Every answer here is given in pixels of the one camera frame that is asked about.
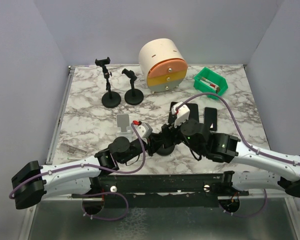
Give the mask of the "silver phone with dark screen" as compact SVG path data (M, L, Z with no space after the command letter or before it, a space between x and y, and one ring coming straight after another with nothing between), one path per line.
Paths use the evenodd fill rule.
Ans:
M176 102L176 101L172 101L170 103L170 108L169 108L169 115L168 115L168 123L172 124L176 119L177 119L177 113L175 108L177 108L180 104L182 104L183 102Z

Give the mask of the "silver folding phone stand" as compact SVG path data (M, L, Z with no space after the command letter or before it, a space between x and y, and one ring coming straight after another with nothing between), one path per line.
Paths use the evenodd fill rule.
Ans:
M120 113L116 115L116 124L117 124L117 137L125 137L130 142L132 141L133 131L131 128L131 122L129 114Z

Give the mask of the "black round-base phone stand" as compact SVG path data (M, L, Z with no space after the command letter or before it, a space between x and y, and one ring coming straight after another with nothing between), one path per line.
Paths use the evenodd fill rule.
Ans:
M131 89L129 89L125 95L124 100L127 104L136 106L139 105L144 100L144 94L141 90L135 88L135 81L137 76L134 71L124 68L121 72L129 78Z

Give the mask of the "black adjustable phone stand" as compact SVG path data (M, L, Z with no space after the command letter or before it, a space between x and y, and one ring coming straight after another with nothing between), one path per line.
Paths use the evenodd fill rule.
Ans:
M121 96L111 90L110 77L112 73L108 71L107 65L111 62L110 58L107 57L105 59L95 59L95 65L102 68L103 77L106 80L106 93L101 98L101 103L104 107L108 109L113 109L117 107L121 103Z

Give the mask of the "small black phone stand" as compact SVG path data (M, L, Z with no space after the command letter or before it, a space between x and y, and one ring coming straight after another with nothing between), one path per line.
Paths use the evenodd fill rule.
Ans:
M171 145L169 147L165 147L165 145L161 145L160 148L156 151L156 154L160 156L168 156L175 150L175 145Z

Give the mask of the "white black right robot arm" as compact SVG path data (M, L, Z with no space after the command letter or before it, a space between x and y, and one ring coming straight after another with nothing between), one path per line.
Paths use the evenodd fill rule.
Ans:
M164 146L185 144L198 155L217 163L236 163L259 168L257 173L233 173L220 182L219 189L230 196L234 192L252 188L277 189L300 198L300 155L288 155L263 148L254 148L243 139L226 133L215 133L194 119L178 126L173 123L161 127Z

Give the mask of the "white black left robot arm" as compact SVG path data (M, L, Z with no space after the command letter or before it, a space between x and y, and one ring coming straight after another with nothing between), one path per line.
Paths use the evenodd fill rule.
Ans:
M139 156L167 156L173 150L174 147L164 144L160 135L154 133L148 139L138 137L133 141L119 136L106 149L73 162L41 165L38 161L30 161L12 177L9 198L14 200L18 210L32 207L52 196L77 194L93 198L101 190L100 184L94 178L112 173L134 174L141 167L122 171L119 165L125 165Z

